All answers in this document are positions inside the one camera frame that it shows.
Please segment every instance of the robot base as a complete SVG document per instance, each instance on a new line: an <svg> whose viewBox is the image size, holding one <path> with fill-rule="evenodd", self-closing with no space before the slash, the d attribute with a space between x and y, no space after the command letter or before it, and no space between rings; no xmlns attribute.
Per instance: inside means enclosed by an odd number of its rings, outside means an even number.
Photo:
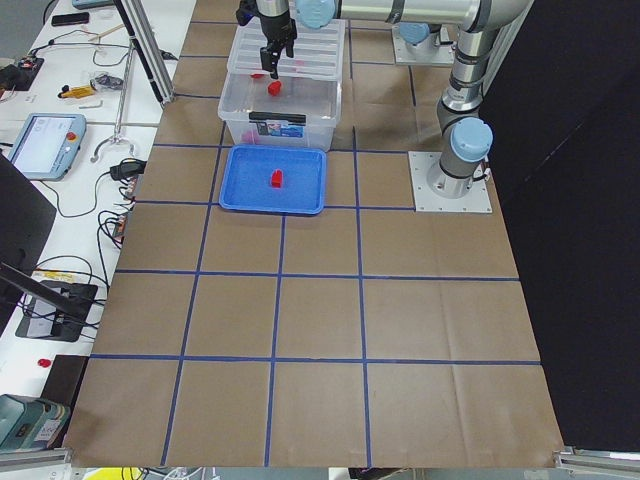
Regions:
<svg viewBox="0 0 640 480"><path fill-rule="evenodd" d="M408 44L400 36L400 27L391 28L393 38L393 53L397 65L428 65L432 67L451 67L453 65L453 45L433 45L431 36L418 45ZM443 25L440 30L440 41L448 42L449 34Z"/></svg>
<svg viewBox="0 0 640 480"><path fill-rule="evenodd" d="M409 167L416 212L492 213L491 201L484 180L474 182L462 198L448 199L436 194L427 183L427 172L440 160L440 152L409 152ZM478 166L476 176L482 175Z"/></svg>

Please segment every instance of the white desk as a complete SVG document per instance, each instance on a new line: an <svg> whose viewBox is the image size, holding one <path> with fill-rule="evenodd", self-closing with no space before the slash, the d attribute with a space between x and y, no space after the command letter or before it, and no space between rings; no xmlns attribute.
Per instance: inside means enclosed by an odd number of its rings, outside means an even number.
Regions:
<svg viewBox="0 0 640 480"><path fill-rule="evenodd" d="M21 126L22 122L0 123L0 141L12 142ZM69 173L60 182L48 183L59 193L61 209L65 214L88 210L93 204L95 180L110 166L118 164L127 156L126 146L111 146L103 149L101 159L98 162L91 163L89 161L95 146L112 133L113 127L110 125L89 125L82 141L80 153ZM149 157L155 133L156 129L152 127L128 126L123 128L123 134L135 141L138 158L141 159ZM42 187L39 182L35 182L35 184L55 204L53 193ZM104 273L100 265L96 241L97 214L103 209L118 211L114 207L114 203L122 201L118 192L119 186L120 183L106 177L99 184L98 206L95 212L76 219L62 218L58 215L40 259L56 255L77 255L87 259L93 272L102 277ZM101 244L107 274L111 279L119 251L104 236ZM51 261L43 265L43 268L87 271L87 266L83 262L70 258ZM77 276L75 281L85 283L87 277ZM104 285L95 280L92 283L100 287L96 298L105 298ZM101 315L102 308L94 306L87 321L89 323L98 322ZM85 337L80 337L75 343L19 338L15 336L15 331L21 318L22 312L20 309L16 309L0 337L0 394L11 393L37 397L42 392L49 373L49 369L38 366L39 359L53 360L56 354L89 355L93 342ZM91 328L84 328L82 333L95 336L95 330Z"/></svg>
<svg viewBox="0 0 640 480"><path fill-rule="evenodd" d="M158 46L165 51L179 56L182 44L189 27L189 21L195 6L195 0L142 0L149 23L156 36ZM78 12L71 6L71 0L60 0L52 15ZM104 7L89 11L91 21L85 26L52 27L47 21L32 48L46 45L48 41L61 34L85 27L90 32L101 33L122 22L115 7ZM60 42L87 42L93 35L75 33L59 39ZM128 35L124 28L103 38L102 43L128 45ZM119 91L100 92L82 99L59 99L58 92L63 85L71 87L86 85L93 72L108 72L122 78L124 64L115 67L99 67L93 63L95 47L53 46L42 49L38 57L44 58L44 64L33 85L27 92L14 92L13 97L0 103L0 121L24 121L30 113L82 113L89 123L113 123L120 100ZM104 47L102 54L97 55L99 63L117 62L126 53L125 48ZM176 61L166 61L169 75L173 78ZM100 108L80 109L81 106L97 105ZM149 85L140 60L135 56L132 65L129 91L123 116L124 124L157 125L162 116L162 108L158 104Z"/></svg>

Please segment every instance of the red block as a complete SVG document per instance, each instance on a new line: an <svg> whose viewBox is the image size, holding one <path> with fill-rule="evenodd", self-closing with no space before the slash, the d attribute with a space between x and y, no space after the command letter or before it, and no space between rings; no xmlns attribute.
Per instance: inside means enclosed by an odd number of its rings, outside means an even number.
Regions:
<svg viewBox="0 0 640 480"><path fill-rule="evenodd" d="M267 92L272 97L277 97L280 95L280 89L282 88L282 82L280 80L276 80L275 82L271 82L267 87Z"/></svg>
<svg viewBox="0 0 640 480"><path fill-rule="evenodd" d="M271 186L274 188L282 188L282 170L274 170L271 174Z"/></svg>

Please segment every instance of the black panel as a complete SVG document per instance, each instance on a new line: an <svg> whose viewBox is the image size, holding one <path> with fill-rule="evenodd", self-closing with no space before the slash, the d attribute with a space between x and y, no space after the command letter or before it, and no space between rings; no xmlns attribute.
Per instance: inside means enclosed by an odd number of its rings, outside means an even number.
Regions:
<svg viewBox="0 0 640 480"><path fill-rule="evenodd" d="M49 201L0 153L0 262L31 273L56 216ZM0 333L22 293L0 280Z"/></svg>
<svg viewBox="0 0 640 480"><path fill-rule="evenodd" d="M640 451L639 84L635 68L504 207L558 423L582 448Z"/></svg>
<svg viewBox="0 0 640 480"><path fill-rule="evenodd" d="M70 407L71 414L73 415L73 409L76 406L76 400L80 392L80 384L82 383L88 361L88 357L56 355L51 365L49 376L47 377L47 383L45 383L42 389L41 398ZM62 446L62 440L69 428L69 423L70 421L62 428L52 444L52 448Z"/></svg>
<svg viewBox="0 0 640 480"><path fill-rule="evenodd" d="M638 18L637 0L534 2L481 108L503 203L638 63Z"/></svg>

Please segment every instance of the bin label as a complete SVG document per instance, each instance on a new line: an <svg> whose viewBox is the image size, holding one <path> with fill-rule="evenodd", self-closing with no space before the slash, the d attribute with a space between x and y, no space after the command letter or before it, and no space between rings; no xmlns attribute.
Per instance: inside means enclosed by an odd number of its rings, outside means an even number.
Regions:
<svg viewBox="0 0 640 480"><path fill-rule="evenodd" d="M60 420L47 420L44 422L44 425L38 432L38 435L36 435L35 441L49 441L51 437L53 437L53 434L56 433L56 430L58 430L61 423L62 421Z"/></svg>
<svg viewBox="0 0 640 480"><path fill-rule="evenodd" d="M254 122L258 128L258 135L267 137L293 137L302 138L304 127L291 124L282 120L267 120L266 122Z"/></svg>

